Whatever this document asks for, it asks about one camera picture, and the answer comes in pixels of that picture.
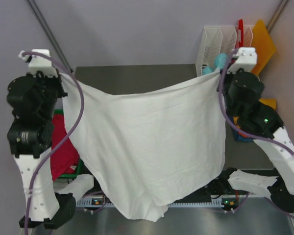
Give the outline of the white t-shirt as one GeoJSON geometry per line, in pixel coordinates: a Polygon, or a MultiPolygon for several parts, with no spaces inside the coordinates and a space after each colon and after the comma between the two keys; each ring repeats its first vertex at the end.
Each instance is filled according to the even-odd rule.
{"type": "Polygon", "coordinates": [[[148,93],[111,95],[64,77],[70,140],[124,217],[156,222],[170,203],[220,175],[226,128],[219,79],[214,72],[148,93]]]}

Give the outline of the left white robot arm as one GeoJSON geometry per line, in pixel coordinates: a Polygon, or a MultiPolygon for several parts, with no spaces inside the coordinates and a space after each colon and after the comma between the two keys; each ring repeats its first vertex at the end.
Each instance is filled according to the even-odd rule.
{"type": "Polygon", "coordinates": [[[47,230],[60,228],[73,218],[76,204],[86,192],[101,190],[100,180],[81,174],[54,191],[50,158],[57,148],[51,147],[52,118],[57,100],[67,95],[58,72],[28,72],[8,85],[7,102],[14,120],[7,139],[23,182],[26,211],[19,225],[24,230],[39,225],[47,230]]]}

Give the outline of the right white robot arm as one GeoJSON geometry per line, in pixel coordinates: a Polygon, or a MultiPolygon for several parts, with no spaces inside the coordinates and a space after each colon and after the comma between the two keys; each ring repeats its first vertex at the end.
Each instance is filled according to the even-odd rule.
{"type": "Polygon", "coordinates": [[[235,73],[223,69],[220,75],[217,91],[226,122],[253,139],[278,173],[263,176],[229,168],[219,181],[220,190],[226,194],[234,190],[258,194],[282,211],[294,213],[294,145],[276,110],[260,101],[264,84],[244,69],[235,73]]]}

